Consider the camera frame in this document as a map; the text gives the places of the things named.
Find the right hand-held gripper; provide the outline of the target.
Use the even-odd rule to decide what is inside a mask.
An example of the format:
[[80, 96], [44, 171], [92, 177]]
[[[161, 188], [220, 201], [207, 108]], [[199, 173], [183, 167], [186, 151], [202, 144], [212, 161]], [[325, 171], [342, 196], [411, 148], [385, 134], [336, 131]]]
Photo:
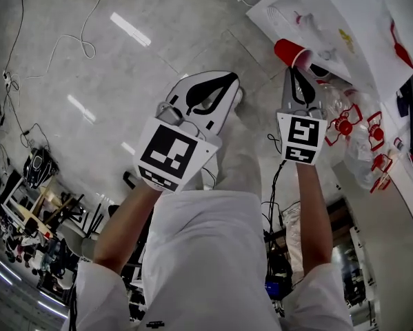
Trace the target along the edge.
[[327, 114], [323, 107], [322, 87], [308, 72], [300, 68], [285, 71], [282, 109], [276, 112], [282, 160], [313, 166], [318, 159], [327, 130]]

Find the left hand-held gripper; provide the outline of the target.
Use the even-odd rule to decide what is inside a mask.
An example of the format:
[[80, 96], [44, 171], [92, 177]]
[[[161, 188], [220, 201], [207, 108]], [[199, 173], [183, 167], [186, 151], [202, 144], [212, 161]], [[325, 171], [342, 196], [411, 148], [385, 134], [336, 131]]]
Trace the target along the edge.
[[143, 127], [134, 154], [137, 174], [156, 190], [182, 191], [221, 148], [222, 140], [215, 134], [238, 88], [234, 72], [201, 72], [181, 79]]

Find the red plastic cup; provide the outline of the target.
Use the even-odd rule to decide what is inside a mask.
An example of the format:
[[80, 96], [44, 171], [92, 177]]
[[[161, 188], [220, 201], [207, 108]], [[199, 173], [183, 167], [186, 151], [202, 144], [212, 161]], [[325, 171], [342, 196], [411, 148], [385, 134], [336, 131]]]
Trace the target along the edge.
[[275, 43], [274, 53], [291, 68], [308, 70], [312, 65], [312, 51], [287, 39], [280, 39]]

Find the person's left forearm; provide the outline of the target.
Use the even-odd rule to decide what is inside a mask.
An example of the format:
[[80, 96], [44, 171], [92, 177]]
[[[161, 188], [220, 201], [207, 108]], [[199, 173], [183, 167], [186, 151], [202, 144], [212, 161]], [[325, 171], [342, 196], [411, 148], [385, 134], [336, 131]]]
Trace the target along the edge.
[[161, 194], [144, 181], [137, 184], [104, 225], [94, 247], [94, 263], [121, 273]]

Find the person's right forearm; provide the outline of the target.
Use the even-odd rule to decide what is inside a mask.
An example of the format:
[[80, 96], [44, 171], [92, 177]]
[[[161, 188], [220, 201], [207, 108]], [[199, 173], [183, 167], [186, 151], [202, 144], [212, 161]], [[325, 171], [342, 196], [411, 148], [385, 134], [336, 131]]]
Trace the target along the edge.
[[301, 203], [301, 252], [307, 275], [315, 267], [331, 262], [333, 236], [316, 168], [298, 163], [296, 170]]

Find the black pouch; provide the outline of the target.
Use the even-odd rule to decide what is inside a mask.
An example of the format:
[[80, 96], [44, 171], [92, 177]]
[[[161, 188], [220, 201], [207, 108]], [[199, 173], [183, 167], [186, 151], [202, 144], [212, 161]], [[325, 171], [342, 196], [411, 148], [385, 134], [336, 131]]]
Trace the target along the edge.
[[406, 91], [396, 92], [396, 105], [401, 118], [407, 117], [410, 112], [410, 95]]

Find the black stool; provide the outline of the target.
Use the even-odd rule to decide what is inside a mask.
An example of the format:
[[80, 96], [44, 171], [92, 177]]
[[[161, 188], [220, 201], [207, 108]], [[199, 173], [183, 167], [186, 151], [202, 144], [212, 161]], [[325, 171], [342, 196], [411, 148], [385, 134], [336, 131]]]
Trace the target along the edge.
[[[123, 173], [123, 177], [122, 177], [124, 183], [131, 189], [135, 189], [137, 186], [137, 182], [138, 179], [129, 171], [125, 171]], [[114, 215], [114, 213], [117, 211], [117, 209], [119, 208], [119, 205], [117, 204], [111, 204], [108, 206], [108, 214], [109, 217], [112, 217]]]

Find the red flat plastic piece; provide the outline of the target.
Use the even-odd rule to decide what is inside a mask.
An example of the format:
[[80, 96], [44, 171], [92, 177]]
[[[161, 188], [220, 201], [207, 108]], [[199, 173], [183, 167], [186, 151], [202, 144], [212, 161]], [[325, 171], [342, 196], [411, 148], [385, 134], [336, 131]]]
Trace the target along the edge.
[[392, 20], [390, 24], [390, 32], [393, 38], [394, 42], [394, 50], [396, 55], [404, 61], [411, 69], [413, 69], [413, 63], [412, 60], [407, 52], [407, 50], [403, 47], [402, 44], [399, 43], [398, 39], [396, 38], [396, 33], [395, 33], [395, 23], [394, 20]]

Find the brown wooden cabinet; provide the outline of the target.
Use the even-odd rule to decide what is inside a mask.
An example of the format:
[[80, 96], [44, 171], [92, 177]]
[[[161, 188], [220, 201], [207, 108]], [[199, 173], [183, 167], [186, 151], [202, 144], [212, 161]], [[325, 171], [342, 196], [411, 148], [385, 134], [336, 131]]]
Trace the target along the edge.
[[350, 240], [350, 228], [353, 220], [344, 198], [327, 207], [332, 229], [333, 247], [337, 247]]

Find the person's white shirt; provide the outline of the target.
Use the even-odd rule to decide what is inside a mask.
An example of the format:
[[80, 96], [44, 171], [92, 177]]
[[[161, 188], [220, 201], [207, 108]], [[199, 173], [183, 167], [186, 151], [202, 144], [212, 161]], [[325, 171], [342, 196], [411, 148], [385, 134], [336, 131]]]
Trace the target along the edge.
[[278, 317], [265, 289], [261, 202], [252, 193], [162, 196], [143, 257], [146, 311], [133, 324], [121, 277], [83, 262], [77, 311], [61, 331], [353, 331], [341, 272], [313, 268]]

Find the black backpack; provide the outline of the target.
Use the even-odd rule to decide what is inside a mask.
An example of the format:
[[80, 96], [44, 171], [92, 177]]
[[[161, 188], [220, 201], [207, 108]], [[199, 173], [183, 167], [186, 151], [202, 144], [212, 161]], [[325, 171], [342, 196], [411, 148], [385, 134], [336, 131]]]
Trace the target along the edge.
[[32, 189], [59, 173], [57, 162], [45, 148], [35, 148], [31, 151], [23, 167], [23, 178]]

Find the black device blue screen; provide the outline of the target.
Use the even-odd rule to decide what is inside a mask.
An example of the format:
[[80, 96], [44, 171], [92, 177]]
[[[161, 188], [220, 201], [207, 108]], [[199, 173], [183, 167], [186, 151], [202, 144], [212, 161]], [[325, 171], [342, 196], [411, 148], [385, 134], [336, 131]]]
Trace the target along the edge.
[[284, 278], [282, 276], [267, 276], [265, 278], [265, 289], [271, 300], [281, 300], [283, 298]]

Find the grey chair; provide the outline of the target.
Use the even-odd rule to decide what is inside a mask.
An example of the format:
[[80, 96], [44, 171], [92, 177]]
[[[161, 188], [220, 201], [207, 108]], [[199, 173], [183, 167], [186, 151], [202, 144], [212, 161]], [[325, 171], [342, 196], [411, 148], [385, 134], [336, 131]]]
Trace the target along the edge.
[[81, 237], [74, 231], [61, 232], [61, 235], [73, 254], [86, 261], [93, 261], [94, 248], [96, 245], [95, 240]]

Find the wooden oval board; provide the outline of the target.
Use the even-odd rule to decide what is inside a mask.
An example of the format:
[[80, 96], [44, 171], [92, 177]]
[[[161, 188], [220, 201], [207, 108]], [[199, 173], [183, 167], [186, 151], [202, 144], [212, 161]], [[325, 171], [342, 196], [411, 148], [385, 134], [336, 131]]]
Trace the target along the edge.
[[27, 235], [34, 237], [36, 233], [40, 233], [46, 239], [51, 239], [54, 236], [52, 231], [30, 211], [24, 212], [23, 215], [23, 227]]

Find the cluttered white table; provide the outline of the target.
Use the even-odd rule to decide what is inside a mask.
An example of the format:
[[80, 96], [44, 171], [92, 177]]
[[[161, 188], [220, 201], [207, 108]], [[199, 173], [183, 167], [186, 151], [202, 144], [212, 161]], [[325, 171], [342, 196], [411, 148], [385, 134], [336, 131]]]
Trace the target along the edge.
[[[14, 185], [11, 187], [9, 193], [4, 194], [1, 208], [10, 219], [11, 224], [19, 232], [27, 235], [24, 232], [23, 227], [24, 212], [30, 211], [42, 223], [44, 223], [45, 219], [43, 218], [43, 209], [44, 204], [47, 202], [47, 192], [48, 187], [39, 187], [38, 189], [32, 189], [26, 185], [26, 182], [23, 178], [20, 178], [18, 181], [14, 182]], [[39, 238], [41, 243], [47, 243], [49, 240], [51, 240], [44, 238], [40, 233], [36, 233], [33, 238], [35, 237]]]

